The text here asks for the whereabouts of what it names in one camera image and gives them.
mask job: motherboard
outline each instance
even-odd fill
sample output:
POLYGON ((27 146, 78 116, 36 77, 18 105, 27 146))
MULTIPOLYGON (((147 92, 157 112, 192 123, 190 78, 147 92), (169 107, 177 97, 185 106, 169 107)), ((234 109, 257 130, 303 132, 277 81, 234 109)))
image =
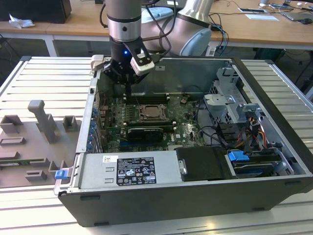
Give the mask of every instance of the motherboard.
POLYGON ((199 102, 185 94, 101 97, 99 126, 104 152, 205 146, 195 121, 199 102))

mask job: blue latch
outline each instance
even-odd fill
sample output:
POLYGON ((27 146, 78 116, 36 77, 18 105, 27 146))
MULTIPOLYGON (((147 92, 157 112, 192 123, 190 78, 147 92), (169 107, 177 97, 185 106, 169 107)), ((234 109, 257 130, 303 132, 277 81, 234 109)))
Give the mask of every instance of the blue latch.
POLYGON ((54 178, 56 180, 67 180, 68 170, 57 170, 54 178))
POLYGON ((231 151, 228 154, 230 161, 249 161, 250 158, 243 151, 231 151))

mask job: smartphone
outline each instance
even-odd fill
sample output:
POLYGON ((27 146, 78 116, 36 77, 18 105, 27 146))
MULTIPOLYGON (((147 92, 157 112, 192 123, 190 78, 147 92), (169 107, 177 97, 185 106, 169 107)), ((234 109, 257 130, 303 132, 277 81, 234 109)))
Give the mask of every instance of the smartphone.
POLYGON ((292 7, 285 6, 285 5, 279 5, 279 4, 270 4, 270 6, 274 9, 283 9, 283 10, 290 10, 292 7))
POLYGON ((239 8, 239 10, 242 12, 267 12, 266 10, 263 9, 250 9, 250 8, 239 8))

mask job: paper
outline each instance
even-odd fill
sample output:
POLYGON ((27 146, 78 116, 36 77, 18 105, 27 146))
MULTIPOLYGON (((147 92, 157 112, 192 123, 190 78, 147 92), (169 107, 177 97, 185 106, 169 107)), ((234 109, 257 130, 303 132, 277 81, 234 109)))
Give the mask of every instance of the paper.
POLYGON ((276 17, 274 16, 261 16, 258 14, 246 14, 246 16, 251 19, 251 20, 263 20, 263 21, 279 21, 276 17))
POLYGON ((9 23, 11 25, 13 25, 14 27, 19 28, 19 29, 21 29, 22 27, 32 27, 32 26, 35 26, 34 23, 31 20, 20 20, 20 19, 17 19, 15 17, 11 16, 11 14, 10 14, 9 23))
POLYGON ((174 1, 167 1, 168 5, 173 5, 174 6, 174 1))

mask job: circuit board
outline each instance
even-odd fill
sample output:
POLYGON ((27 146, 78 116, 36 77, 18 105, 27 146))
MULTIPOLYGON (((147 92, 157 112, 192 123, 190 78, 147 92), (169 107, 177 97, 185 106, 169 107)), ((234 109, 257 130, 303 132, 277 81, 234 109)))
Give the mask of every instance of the circuit board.
POLYGON ((103 136, 103 149, 105 152, 139 152, 174 150, 177 147, 204 146, 205 142, 199 128, 194 121, 197 101, 188 101, 181 104, 183 95, 170 95, 167 104, 150 105, 126 104, 123 98, 107 98, 100 102, 101 134, 103 136), (129 128, 145 125, 164 130, 163 140, 154 143, 132 144, 126 139, 124 133, 129 128))

